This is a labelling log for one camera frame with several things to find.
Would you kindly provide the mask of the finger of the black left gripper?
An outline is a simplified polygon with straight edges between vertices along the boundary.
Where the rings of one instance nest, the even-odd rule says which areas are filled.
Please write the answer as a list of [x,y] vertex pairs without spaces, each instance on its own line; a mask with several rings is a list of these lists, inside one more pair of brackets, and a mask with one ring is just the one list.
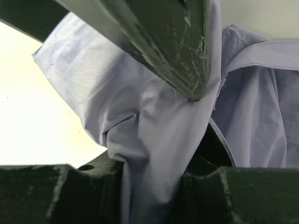
[[0,21],[44,42],[68,10],[54,0],[0,0]]
[[62,0],[108,40],[199,101],[210,76],[207,0]]

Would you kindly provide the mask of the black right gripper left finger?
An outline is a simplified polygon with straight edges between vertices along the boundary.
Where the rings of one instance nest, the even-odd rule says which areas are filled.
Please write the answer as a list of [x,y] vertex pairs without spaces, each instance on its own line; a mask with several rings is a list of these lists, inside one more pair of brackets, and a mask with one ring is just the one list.
[[87,164],[1,166],[3,224],[117,224],[123,164],[103,153]]

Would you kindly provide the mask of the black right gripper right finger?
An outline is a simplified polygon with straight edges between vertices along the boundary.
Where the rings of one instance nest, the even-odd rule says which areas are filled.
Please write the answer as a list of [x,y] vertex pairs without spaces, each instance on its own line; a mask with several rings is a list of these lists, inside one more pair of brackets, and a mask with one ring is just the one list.
[[209,126],[182,177],[170,224],[296,224],[299,171],[235,168]]

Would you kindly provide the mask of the lavender folding umbrella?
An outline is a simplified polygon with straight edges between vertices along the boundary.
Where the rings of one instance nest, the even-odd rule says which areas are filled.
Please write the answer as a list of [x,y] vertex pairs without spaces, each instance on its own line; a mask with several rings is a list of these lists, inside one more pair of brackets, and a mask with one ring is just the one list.
[[187,99],[70,12],[34,54],[108,157],[123,164],[120,224],[163,224],[211,126],[235,168],[299,170],[299,42],[221,26],[210,2],[210,76]]

